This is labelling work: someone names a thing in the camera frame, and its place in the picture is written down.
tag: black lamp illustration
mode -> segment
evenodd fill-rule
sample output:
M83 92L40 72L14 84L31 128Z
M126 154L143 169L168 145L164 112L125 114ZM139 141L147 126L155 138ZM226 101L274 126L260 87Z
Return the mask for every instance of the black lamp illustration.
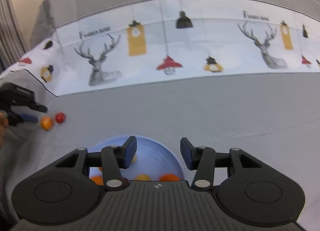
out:
M164 36L164 45L165 45L165 52L166 52L166 57L163 59L163 63L159 64L156 68L156 70L163 70L164 74L170 76L176 73L175 68L182 68L183 66L175 62L173 58L169 56L169 49L168 49L168 40L167 40L167 33L165 31L165 25L164 25L164 17L163 17L163 11L162 11L162 5L161 5L161 0L159 0L159 5L160 5L160 12L161 12L161 20L162 20L162 28L163 28L163 36Z
M179 0L180 8L182 9L181 0ZM192 22L189 17L186 16L186 12L180 10L179 12L180 17L177 19L176 28L183 29L183 28L192 28Z
M308 32L307 32L306 27L304 26L304 24L302 25L302 32L303 32L303 37L308 38Z

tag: black gripper base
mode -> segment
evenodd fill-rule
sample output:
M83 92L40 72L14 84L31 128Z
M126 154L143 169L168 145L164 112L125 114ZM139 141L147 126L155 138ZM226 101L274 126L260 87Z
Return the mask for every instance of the black gripper base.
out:
M228 216L212 194L188 187L185 181L132 181L128 188L107 192L87 216L60 226L39 226L21 220L12 231L302 231L295 223L254 227Z

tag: yellow ball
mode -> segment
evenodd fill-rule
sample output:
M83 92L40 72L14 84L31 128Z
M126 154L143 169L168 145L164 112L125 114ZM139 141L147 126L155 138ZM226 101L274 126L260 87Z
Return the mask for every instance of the yellow ball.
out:
M134 180L151 181L151 178L146 174L139 174L136 176L136 178Z
M132 159L131 163L135 163L136 160L137 160L137 155L135 154L135 155L133 156L133 159Z
M41 118L40 125L44 130L49 131L53 127L53 120L52 118L45 116Z

